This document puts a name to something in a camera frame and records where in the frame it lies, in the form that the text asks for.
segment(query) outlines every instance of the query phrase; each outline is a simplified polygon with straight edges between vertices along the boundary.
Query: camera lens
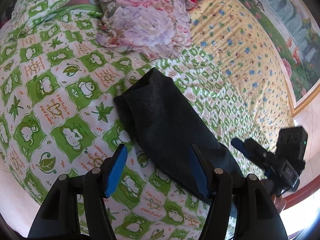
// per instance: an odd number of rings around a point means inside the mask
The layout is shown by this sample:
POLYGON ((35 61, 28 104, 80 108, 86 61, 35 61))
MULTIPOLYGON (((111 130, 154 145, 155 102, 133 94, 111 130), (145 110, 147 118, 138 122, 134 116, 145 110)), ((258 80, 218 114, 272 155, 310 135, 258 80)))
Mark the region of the camera lens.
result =
POLYGON ((290 143, 292 139, 292 134, 288 133, 285 135, 285 143, 290 143))
POLYGON ((295 134, 293 135, 293 142, 294 142, 294 143, 298 142, 298 141, 299 141, 299 138, 300 138, 300 135, 299 135, 298 133, 295 133, 295 134))

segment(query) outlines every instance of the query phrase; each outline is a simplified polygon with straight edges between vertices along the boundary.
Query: floral pillow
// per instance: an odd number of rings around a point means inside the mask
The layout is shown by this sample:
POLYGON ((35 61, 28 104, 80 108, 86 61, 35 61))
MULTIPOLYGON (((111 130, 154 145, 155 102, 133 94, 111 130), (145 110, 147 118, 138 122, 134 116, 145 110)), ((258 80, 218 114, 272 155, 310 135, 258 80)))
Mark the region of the floral pillow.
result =
POLYGON ((97 42, 148 59, 180 57, 191 45, 190 0, 100 0, 104 17, 97 42))

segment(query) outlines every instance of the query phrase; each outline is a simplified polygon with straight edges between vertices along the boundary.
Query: bed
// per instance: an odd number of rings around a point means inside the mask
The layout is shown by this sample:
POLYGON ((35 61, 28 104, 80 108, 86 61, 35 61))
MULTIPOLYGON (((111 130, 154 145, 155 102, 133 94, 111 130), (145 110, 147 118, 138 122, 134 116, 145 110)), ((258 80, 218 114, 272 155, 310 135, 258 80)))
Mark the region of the bed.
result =
MULTIPOLYGON (((263 172, 234 150, 234 137, 270 150, 292 125, 282 61, 268 35, 238 0, 197 0, 193 45, 180 58, 149 61, 118 53, 95 36, 94 5, 18 0, 0 30, 0 154, 20 185, 41 203, 59 174, 85 174, 129 150, 116 192, 105 200, 117 239, 197 239, 209 210, 158 170, 124 130, 113 98, 155 67, 171 77, 244 175, 263 172), (33 13, 42 13, 38 18, 33 13)), ((88 233, 83 199, 80 224, 88 233)), ((233 235, 230 218, 226 239, 233 235)))

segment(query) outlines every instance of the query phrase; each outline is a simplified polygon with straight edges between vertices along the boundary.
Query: blue gripper pad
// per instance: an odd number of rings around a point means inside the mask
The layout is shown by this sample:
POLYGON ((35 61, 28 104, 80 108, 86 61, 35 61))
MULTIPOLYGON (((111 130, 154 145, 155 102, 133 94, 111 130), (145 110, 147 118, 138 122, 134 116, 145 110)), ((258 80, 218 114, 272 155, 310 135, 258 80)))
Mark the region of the blue gripper pad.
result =
POLYGON ((112 158, 114 157, 116 158, 116 160, 107 178, 107 188, 105 190, 107 198, 109 198, 111 194, 116 191, 116 188, 118 186, 122 171, 124 169, 124 165, 128 158, 127 147, 124 144, 120 144, 112 158))
POLYGON ((199 192, 203 194, 205 198, 209 197, 210 191, 208 189, 208 178, 202 168, 195 151, 189 146, 189 164, 192 170, 192 174, 195 177, 199 192))
POLYGON ((242 154, 244 155, 244 157, 246 158, 250 158, 253 157, 252 154, 250 152, 248 152, 245 148, 244 148, 244 143, 243 141, 241 141, 239 138, 233 138, 231 140, 231 145, 236 148, 237 150, 239 150, 240 152, 242 152, 242 154))

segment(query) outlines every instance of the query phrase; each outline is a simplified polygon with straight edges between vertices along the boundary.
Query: yellow bedsheet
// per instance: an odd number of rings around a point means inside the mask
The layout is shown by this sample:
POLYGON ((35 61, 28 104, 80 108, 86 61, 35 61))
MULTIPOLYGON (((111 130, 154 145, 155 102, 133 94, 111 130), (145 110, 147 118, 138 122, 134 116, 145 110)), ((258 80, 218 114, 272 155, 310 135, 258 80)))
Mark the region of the yellow bedsheet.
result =
POLYGON ((279 129, 292 126, 293 120, 272 41, 238 0, 197 0, 190 15, 193 42, 211 54, 242 95, 274 150, 279 129))

